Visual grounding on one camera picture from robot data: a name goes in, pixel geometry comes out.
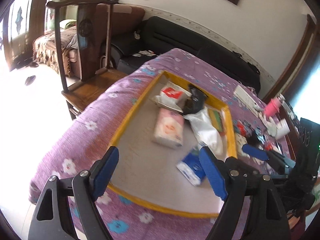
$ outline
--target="power strip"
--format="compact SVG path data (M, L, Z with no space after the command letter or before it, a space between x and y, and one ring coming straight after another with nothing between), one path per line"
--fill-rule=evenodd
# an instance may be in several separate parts
M239 98L256 117L258 117L258 112L254 109L254 106L257 105L257 103L240 85L236 87L233 94Z

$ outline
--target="pink thermos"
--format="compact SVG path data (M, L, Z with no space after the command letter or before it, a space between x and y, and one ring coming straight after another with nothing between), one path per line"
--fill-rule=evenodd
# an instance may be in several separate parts
M269 104L267 104L267 106L264 108L264 111L263 111L263 113L266 115L266 118L278 113L279 107L282 105L284 100L285 100L285 98L282 94L279 94L275 98L272 98L270 100Z

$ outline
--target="purple tablecloth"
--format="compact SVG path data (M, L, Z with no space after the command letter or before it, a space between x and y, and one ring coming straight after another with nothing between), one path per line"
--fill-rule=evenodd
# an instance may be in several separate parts
M246 120L254 128L263 127L262 122L233 96L238 82L192 54L173 49L116 82L73 122L39 164L30 183L32 203L37 202L49 176L54 174L60 179L72 177L81 170L89 169L94 161L103 157L123 118L160 70L179 75L226 102L234 122ZM264 106L253 93L242 87L260 106ZM285 154L288 154L285 139L280 143ZM261 171L268 169L265 163L258 165L252 159L245 161ZM241 236L248 203L246 199L234 239ZM97 200L96 205L114 239L200 240L206 238L214 223L214 219L189 219L155 212L116 195L110 189ZM70 206L75 225L81 230L78 211L73 201L70 201Z

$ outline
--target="pink tissue pack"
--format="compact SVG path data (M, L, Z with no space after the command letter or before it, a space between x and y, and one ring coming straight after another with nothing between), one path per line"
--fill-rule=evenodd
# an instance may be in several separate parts
M168 109L161 108L156 123L154 141L176 149L183 143L184 118Z

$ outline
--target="red label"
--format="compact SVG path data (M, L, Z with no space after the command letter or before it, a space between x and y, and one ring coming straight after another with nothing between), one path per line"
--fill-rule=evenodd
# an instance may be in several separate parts
M169 98L175 98L179 99L179 97L182 95L182 91L174 90L173 88L166 88L165 90L162 90L163 93L165 93Z

